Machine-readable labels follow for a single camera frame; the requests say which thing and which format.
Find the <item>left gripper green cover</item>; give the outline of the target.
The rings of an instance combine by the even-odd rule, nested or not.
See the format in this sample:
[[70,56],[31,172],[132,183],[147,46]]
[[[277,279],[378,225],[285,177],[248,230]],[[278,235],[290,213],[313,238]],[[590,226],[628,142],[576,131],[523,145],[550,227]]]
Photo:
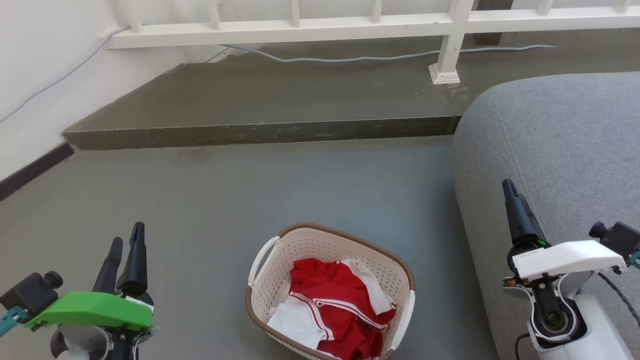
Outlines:
[[70,291],[54,301],[25,324],[36,331],[52,325],[126,327],[133,331],[153,326],[153,310],[147,305],[121,297],[131,297],[146,304],[153,299],[147,292],[146,225],[134,224],[129,253],[119,280],[118,268],[122,260],[123,240],[115,237],[94,282],[93,292]]

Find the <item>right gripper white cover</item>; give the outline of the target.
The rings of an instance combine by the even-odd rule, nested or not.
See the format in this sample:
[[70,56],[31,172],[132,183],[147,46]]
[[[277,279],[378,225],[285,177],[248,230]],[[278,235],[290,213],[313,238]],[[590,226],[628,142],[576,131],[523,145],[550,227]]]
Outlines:
[[512,248],[507,265],[513,275],[503,278],[504,287],[525,287],[536,280],[555,280],[565,274],[627,268],[624,258],[595,240],[551,245],[526,197],[505,178],[503,196]]

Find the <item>cream laundry basket brown rim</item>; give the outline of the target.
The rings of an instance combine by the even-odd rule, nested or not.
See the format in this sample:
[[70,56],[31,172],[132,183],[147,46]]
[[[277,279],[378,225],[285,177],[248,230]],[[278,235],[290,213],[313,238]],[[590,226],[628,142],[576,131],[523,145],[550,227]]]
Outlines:
[[357,260],[373,273],[396,304],[395,316],[382,333],[379,357],[379,360],[392,360],[414,310],[413,273],[397,255],[335,228],[314,223],[294,224],[284,228],[260,249],[251,266],[245,294],[247,314],[254,324],[282,346],[309,360],[339,360],[301,345],[268,326],[272,308],[288,296],[295,261],[309,258],[327,263]]

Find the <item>red and white clothes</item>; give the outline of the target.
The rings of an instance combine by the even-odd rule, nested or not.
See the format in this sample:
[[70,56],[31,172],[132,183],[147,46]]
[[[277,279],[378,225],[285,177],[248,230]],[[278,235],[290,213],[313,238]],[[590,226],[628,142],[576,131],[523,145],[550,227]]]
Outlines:
[[396,303],[359,260],[296,260],[284,302],[268,326],[339,360],[379,360]]

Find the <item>grey fabric sofa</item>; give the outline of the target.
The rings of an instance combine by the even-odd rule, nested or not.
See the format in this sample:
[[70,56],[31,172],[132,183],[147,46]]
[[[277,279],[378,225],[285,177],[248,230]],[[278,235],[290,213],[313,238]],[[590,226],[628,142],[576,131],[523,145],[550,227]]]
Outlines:
[[553,245],[595,223],[640,231],[640,71],[562,74],[487,89],[452,142],[454,188],[499,360],[515,360],[530,305],[502,289],[512,247],[502,182]]

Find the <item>dark baseboard strip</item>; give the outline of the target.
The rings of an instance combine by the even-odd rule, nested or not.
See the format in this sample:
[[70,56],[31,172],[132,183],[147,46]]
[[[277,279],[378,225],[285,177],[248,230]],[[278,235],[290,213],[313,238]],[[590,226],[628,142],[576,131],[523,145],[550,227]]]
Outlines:
[[63,142],[34,162],[3,178],[0,181],[0,202],[73,155],[73,147],[68,142]]

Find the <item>white railing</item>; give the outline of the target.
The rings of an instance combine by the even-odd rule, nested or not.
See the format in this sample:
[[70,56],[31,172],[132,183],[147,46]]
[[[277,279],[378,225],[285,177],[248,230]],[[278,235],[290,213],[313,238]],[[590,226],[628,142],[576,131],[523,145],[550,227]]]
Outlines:
[[554,7],[554,0],[540,0],[535,9],[473,10],[474,0],[452,0],[445,13],[382,14],[383,0],[374,0],[368,16],[301,18],[299,0],[290,0],[289,19],[224,22],[217,0],[206,0],[208,22],[144,24],[132,0],[122,0],[129,28],[111,35],[106,48],[441,36],[438,61],[429,66],[430,79],[435,85],[459,84],[457,62],[467,34],[640,28],[640,5],[633,1],[615,0],[614,5],[601,7]]

